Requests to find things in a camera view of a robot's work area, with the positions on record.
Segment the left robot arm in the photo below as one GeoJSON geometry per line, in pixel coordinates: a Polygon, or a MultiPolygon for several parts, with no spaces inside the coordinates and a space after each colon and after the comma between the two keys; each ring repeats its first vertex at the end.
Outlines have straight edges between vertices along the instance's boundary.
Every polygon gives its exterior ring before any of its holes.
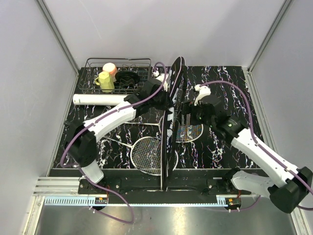
{"type": "Polygon", "coordinates": [[[149,79],[143,87],[126,96],[107,112],[82,123],[71,123],[68,130],[72,136],[66,143],[61,165],[67,167],[64,158],[72,157],[90,180],[89,189],[96,194],[102,193],[106,182],[103,180],[104,173],[96,162],[97,143],[113,129],[147,113],[151,108],[167,110],[170,105],[169,87],[169,75],[162,74],[149,79]]]}

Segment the badminton racket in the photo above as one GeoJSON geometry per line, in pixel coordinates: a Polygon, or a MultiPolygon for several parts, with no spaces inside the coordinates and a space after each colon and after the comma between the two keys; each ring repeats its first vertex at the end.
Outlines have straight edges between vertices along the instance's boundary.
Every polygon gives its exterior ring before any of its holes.
{"type": "MultiPolygon", "coordinates": [[[[140,122],[125,122],[124,124],[129,125],[147,125],[156,126],[159,131],[161,131],[163,118],[160,119],[158,123],[140,123],[140,122]]],[[[203,125],[183,125],[179,124],[177,128],[176,142],[178,143],[188,143],[197,140],[203,133],[203,125]]]]}
{"type": "Polygon", "coordinates": [[[142,137],[129,145],[121,141],[105,137],[108,140],[130,148],[130,159],[134,167],[143,173],[161,175],[161,140],[156,137],[142,137]]]}

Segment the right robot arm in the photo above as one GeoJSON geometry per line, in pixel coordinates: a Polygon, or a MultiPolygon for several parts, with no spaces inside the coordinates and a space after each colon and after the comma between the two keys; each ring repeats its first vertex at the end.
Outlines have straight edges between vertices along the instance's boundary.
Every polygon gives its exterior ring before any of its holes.
{"type": "Polygon", "coordinates": [[[185,122],[187,117],[190,117],[192,125],[210,127],[218,138],[247,155],[267,175],[262,177],[239,169],[232,170],[228,178],[222,181],[224,192],[254,192],[270,199],[285,213],[294,211],[309,194],[313,172],[307,167],[299,168],[279,156],[258,139],[245,123],[228,115],[217,97],[206,95],[200,100],[185,102],[181,122],[185,122]]]}

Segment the white shuttlecock tube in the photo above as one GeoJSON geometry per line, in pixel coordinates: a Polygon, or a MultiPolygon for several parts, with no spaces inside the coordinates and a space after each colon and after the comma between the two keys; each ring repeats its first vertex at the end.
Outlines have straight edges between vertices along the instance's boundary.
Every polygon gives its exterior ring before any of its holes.
{"type": "Polygon", "coordinates": [[[74,105],[116,106],[124,101],[127,95],[123,94],[74,94],[74,105]]]}

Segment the black racket bag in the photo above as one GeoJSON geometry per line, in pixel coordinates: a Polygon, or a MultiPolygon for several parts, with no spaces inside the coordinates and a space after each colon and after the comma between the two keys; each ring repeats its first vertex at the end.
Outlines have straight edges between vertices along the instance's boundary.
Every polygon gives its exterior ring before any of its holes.
{"type": "Polygon", "coordinates": [[[168,183],[171,173],[173,172],[177,157],[173,144],[174,125],[175,125],[175,108],[177,107],[177,95],[182,79],[183,66],[185,59],[179,56],[169,69],[166,77],[167,95],[166,108],[163,113],[161,124],[161,190],[168,189],[168,183]]]}

